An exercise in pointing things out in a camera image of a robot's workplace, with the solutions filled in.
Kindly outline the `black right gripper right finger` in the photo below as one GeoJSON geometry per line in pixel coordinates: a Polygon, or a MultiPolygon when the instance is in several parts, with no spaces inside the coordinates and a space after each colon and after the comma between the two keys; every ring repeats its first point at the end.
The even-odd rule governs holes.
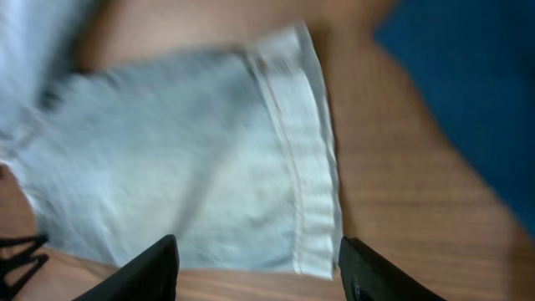
{"type": "Polygon", "coordinates": [[[348,301],[445,301],[356,237],[343,237],[339,268],[348,301]]]}

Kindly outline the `light blue denim shorts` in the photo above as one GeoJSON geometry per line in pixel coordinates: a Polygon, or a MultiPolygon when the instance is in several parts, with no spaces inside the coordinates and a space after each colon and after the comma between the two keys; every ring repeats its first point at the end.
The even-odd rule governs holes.
{"type": "Polygon", "coordinates": [[[1,161],[48,246],[122,266],[330,278],[342,237],[324,77],[304,23],[80,74],[96,1],[1,4],[1,161]]]}

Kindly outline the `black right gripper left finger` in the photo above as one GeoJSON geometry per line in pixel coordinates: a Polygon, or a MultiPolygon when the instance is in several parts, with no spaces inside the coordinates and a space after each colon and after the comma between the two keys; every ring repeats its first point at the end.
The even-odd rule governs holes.
{"type": "Polygon", "coordinates": [[[166,235],[74,301],[175,301],[176,237],[166,235]]]}

